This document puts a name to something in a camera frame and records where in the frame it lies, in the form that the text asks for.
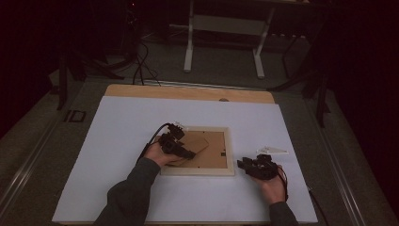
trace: hand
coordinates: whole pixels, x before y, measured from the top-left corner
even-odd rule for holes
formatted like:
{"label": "hand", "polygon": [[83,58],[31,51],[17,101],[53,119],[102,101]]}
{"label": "hand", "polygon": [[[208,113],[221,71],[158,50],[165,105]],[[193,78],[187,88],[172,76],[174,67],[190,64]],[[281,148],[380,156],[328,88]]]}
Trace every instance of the hand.
{"label": "hand", "polygon": [[159,142],[155,142],[147,149],[144,157],[151,159],[159,167],[163,167],[165,164],[169,162],[174,162],[183,159],[182,157],[176,156],[174,154],[166,154],[162,151],[161,145]]}
{"label": "hand", "polygon": [[[286,180],[283,176],[284,174],[282,172],[282,167],[280,165],[279,165],[279,175],[281,175],[282,178]],[[263,197],[269,205],[276,202],[285,202],[284,183],[281,181],[281,179],[278,176],[268,181],[259,180],[254,177],[251,178],[261,187]]]}

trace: wooden frame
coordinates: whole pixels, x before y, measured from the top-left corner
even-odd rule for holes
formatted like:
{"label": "wooden frame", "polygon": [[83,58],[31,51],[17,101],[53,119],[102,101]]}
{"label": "wooden frame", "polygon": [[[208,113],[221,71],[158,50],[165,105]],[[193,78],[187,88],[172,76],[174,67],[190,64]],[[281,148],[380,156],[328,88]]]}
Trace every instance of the wooden frame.
{"label": "wooden frame", "polygon": [[[207,176],[233,176],[234,168],[232,162],[232,149],[230,130],[227,127],[203,127],[203,126],[185,126],[185,132],[222,132],[224,137],[225,148],[225,168],[185,168],[185,167],[169,167],[164,166],[161,168],[161,175],[207,175]],[[206,148],[203,152],[210,151],[210,147]]]}

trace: black device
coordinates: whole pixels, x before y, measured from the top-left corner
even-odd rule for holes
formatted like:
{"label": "black device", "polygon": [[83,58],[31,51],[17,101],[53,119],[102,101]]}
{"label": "black device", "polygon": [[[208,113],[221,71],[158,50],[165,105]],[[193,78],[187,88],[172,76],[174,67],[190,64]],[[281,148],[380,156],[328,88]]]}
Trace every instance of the black device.
{"label": "black device", "polygon": [[279,168],[269,154],[258,154],[256,159],[243,157],[243,161],[237,160],[237,164],[246,174],[260,180],[270,180],[279,175]]}
{"label": "black device", "polygon": [[187,149],[182,147],[183,144],[182,144],[182,142],[179,141],[181,138],[184,137],[183,128],[179,125],[175,125],[172,123],[165,123],[161,127],[159,127],[159,129],[155,132],[155,134],[152,136],[150,141],[144,147],[144,149],[141,152],[141,155],[138,159],[140,159],[144,156],[144,153],[150,147],[153,140],[158,135],[159,131],[161,131],[161,129],[164,128],[165,126],[168,127],[169,132],[164,133],[158,139],[158,142],[162,148],[162,152],[169,153],[169,154],[175,154],[179,157],[183,157],[183,158],[187,158],[187,159],[193,159],[196,156],[196,154],[191,151],[188,151]]}

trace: black stand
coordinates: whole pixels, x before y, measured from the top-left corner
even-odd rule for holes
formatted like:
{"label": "black stand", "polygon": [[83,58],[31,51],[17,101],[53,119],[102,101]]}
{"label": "black stand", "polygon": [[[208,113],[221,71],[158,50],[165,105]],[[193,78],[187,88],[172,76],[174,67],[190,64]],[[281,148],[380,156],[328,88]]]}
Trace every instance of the black stand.
{"label": "black stand", "polygon": [[316,91],[319,89],[319,95],[317,99],[316,108],[316,119],[321,127],[324,126],[323,113],[327,107],[326,105],[326,92],[327,92],[327,81],[328,75],[326,73],[320,73],[318,70],[307,70],[306,72],[301,72],[303,70],[303,65],[308,63],[309,57],[306,57],[298,72],[292,76],[292,78],[277,87],[269,88],[268,91],[282,91],[300,82],[308,81],[304,89],[302,89],[302,96],[304,98],[311,98],[314,96]]}
{"label": "black stand", "polygon": [[[124,61],[116,65],[112,65],[109,68],[122,67],[134,60],[132,56],[128,56]],[[90,57],[74,49],[70,45],[63,45],[60,48],[59,54],[59,86],[58,86],[58,107],[57,110],[61,110],[63,105],[68,99],[68,69],[70,70],[72,77],[76,81],[85,81],[87,75],[85,73],[84,65],[96,70],[110,79],[124,79],[124,77],[118,76],[108,70],[105,66],[97,63]]]}

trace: person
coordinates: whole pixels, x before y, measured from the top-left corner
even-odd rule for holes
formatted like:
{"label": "person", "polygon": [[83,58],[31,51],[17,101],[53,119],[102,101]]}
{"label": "person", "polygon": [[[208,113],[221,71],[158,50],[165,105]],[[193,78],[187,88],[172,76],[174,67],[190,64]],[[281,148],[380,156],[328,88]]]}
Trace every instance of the person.
{"label": "person", "polygon": [[[148,214],[151,186],[156,175],[165,164],[181,159],[174,154],[163,153],[159,143],[153,143],[144,157],[137,161],[127,179],[109,189],[107,204],[93,225],[143,225]],[[252,180],[259,184],[265,201],[270,205],[271,224],[297,225],[293,212],[285,202],[285,190],[281,179],[276,177],[269,181],[256,178]]]}

